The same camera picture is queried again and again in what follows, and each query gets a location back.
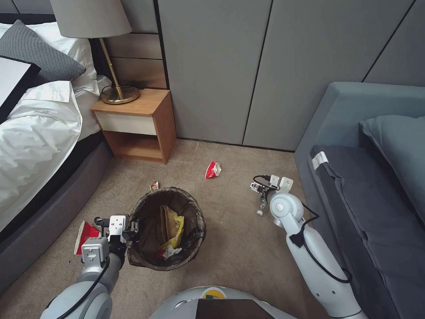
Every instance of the brass lamp base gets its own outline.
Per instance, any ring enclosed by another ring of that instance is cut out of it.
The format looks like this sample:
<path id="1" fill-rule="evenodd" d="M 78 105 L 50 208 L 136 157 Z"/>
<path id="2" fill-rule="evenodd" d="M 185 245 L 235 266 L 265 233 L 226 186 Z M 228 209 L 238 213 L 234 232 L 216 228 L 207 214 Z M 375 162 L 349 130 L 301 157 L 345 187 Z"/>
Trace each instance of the brass lamp base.
<path id="1" fill-rule="evenodd" d="M 134 86 L 111 87 L 100 94 L 100 99 L 107 104 L 124 104 L 134 101 L 140 92 Z"/>

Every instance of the sofa cushion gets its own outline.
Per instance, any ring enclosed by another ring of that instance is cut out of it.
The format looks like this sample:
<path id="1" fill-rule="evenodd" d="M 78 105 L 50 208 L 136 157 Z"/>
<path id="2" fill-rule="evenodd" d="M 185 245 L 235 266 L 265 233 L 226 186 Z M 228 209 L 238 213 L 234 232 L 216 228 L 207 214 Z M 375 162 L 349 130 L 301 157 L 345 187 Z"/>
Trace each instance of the sofa cushion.
<path id="1" fill-rule="evenodd" d="M 390 163 L 425 223 L 425 117 L 385 115 L 360 126 Z"/>
<path id="2" fill-rule="evenodd" d="M 371 318 L 422 317 L 425 230 L 391 167 L 374 149 L 315 146 L 311 157 L 321 151 L 315 173 L 360 306 Z"/>

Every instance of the table lamp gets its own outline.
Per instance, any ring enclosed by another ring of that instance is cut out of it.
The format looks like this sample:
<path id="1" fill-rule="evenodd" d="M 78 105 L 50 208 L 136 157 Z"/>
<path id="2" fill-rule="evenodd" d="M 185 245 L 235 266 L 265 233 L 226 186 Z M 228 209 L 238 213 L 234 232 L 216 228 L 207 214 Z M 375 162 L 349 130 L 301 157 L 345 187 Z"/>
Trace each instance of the table lamp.
<path id="1" fill-rule="evenodd" d="M 103 38 L 131 32 L 120 0 L 50 0 L 59 30 L 67 38 L 99 38 L 115 86 L 100 99 L 108 104 L 124 104 L 137 99 L 134 86 L 120 86 Z"/>

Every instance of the sofa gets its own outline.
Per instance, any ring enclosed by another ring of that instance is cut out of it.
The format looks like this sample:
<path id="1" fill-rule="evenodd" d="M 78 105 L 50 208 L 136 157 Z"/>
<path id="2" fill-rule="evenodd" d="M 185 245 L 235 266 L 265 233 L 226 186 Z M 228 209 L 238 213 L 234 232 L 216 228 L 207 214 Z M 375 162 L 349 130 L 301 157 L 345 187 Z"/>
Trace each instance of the sofa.
<path id="1" fill-rule="evenodd" d="M 295 152 L 313 226 L 370 318 L 425 318 L 424 116 L 425 88 L 334 82 Z"/>

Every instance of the lamp shade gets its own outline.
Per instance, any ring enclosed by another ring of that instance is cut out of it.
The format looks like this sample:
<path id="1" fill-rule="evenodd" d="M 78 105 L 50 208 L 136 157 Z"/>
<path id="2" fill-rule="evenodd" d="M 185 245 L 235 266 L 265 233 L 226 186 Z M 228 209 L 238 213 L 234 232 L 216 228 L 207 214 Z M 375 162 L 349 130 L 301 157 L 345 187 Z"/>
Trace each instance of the lamp shade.
<path id="1" fill-rule="evenodd" d="M 61 35 L 107 38 L 131 32 L 120 0 L 50 0 Z"/>

